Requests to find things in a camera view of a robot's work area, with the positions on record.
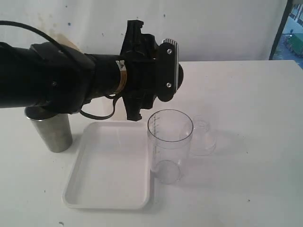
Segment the white table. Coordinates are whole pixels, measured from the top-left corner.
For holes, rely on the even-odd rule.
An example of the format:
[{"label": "white table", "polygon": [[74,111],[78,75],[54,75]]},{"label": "white table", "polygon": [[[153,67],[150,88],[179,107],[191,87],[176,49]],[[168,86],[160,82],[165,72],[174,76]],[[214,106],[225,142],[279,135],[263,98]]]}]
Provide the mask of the white table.
[{"label": "white table", "polygon": [[[294,61],[184,62],[185,79],[162,108],[203,114],[218,130],[213,155],[192,159],[179,185],[155,181],[138,212],[83,211],[61,196],[83,129],[70,116],[73,146],[49,152],[23,108],[0,110],[0,226],[250,227],[302,226],[303,71]],[[88,110],[109,112],[101,99]],[[117,115],[124,118],[122,102]]]}]

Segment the plastic tray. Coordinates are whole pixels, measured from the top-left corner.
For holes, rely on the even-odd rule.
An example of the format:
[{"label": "plastic tray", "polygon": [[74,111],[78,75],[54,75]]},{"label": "plastic tray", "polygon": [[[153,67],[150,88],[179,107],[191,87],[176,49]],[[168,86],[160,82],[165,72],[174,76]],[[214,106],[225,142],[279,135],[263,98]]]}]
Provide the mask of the plastic tray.
[{"label": "plastic tray", "polygon": [[70,208],[137,210],[149,199],[146,124],[97,122],[83,133],[62,200]]}]

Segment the stainless steel cup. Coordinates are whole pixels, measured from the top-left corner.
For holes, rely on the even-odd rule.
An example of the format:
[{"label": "stainless steel cup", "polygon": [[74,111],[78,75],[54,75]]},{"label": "stainless steel cup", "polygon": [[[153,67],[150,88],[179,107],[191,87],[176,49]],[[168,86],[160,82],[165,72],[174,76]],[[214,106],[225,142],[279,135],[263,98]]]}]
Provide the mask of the stainless steel cup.
[{"label": "stainless steel cup", "polygon": [[31,120],[45,144],[52,152],[62,152],[72,144],[71,127],[67,114],[57,114],[41,107],[26,107]]}]

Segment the white wall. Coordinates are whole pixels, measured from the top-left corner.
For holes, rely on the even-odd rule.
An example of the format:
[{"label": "white wall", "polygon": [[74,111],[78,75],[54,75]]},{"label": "white wall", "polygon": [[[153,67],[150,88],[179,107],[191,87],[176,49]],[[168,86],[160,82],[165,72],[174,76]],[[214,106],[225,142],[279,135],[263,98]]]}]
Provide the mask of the white wall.
[{"label": "white wall", "polygon": [[[182,61],[265,60],[287,0],[1,0],[0,19],[36,26],[89,53],[120,51],[128,19],[160,42],[179,42]],[[0,27],[0,40],[42,42],[19,28]]]}]

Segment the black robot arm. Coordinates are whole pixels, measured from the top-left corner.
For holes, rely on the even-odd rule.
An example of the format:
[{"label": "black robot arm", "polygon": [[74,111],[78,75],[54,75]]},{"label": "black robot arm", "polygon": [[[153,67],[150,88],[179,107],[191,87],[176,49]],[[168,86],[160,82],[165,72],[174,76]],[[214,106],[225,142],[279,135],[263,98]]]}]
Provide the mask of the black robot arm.
[{"label": "black robot arm", "polygon": [[[0,25],[23,27],[8,21]],[[142,26],[142,21],[128,21],[120,55],[84,54],[40,31],[50,42],[29,49],[0,43],[0,108],[41,106],[103,120],[114,114],[122,97],[127,119],[140,120],[141,109],[152,108],[156,97],[172,99],[183,80],[178,44],[167,39],[158,46],[153,35],[141,34]],[[100,117],[81,110],[102,96],[113,99],[112,114]]]}]

